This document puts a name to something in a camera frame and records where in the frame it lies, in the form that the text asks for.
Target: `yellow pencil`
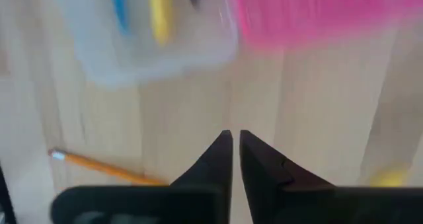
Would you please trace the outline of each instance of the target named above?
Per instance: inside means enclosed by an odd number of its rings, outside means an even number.
[[[151,27],[156,42],[165,46],[174,30],[173,0],[150,0]]]
[[[157,180],[154,178],[148,178],[146,176],[141,176],[122,168],[113,167],[108,164],[104,164],[102,162],[95,161],[93,159],[89,159],[80,155],[74,155],[71,153],[66,153],[64,151],[60,151],[57,149],[51,149],[48,151],[48,155],[53,157],[54,159],[67,161],[76,165],[80,165],[85,168],[89,168],[92,170],[97,170],[103,172],[105,174],[109,174],[111,176],[115,176],[118,178],[122,178],[124,180],[130,181],[133,184],[138,185],[150,185],[150,186],[162,186],[167,185],[162,180]]]

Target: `pink plastic bin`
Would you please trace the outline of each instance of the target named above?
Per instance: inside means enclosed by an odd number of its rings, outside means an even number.
[[[243,37],[265,48],[290,47],[379,26],[415,13],[423,0],[235,0]]]

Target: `yellow object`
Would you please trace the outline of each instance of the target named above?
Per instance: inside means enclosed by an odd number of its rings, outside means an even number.
[[[173,35],[173,0],[150,0],[150,10],[154,37],[159,45],[164,46]]]
[[[370,185],[373,187],[401,187],[407,178],[408,169],[404,166],[389,167],[371,177]]]

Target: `pencil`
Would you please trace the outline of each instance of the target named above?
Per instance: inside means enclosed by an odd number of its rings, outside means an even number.
[[[113,167],[111,165],[108,165],[99,161],[95,161],[93,159],[86,158],[80,155],[67,153],[65,151],[50,149],[48,151],[48,155],[60,161],[67,161],[69,163],[73,163],[73,164],[76,164],[91,170],[97,170],[99,172],[109,174],[110,176],[122,178],[124,180],[132,182],[133,184],[149,185],[149,186],[167,185],[162,180],[157,180],[154,178],[142,176],[136,173],[129,172],[122,168]]]

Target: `wooden floor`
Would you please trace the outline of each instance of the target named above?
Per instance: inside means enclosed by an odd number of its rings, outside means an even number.
[[[421,186],[422,35],[414,22],[283,54],[241,47],[219,70],[110,90],[84,77],[53,0],[0,0],[0,163],[17,217],[49,223],[63,189],[127,184],[51,161],[49,148],[171,182],[224,129],[235,137],[232,223],[251,223],[241,129],[337,185],[400,164]]]

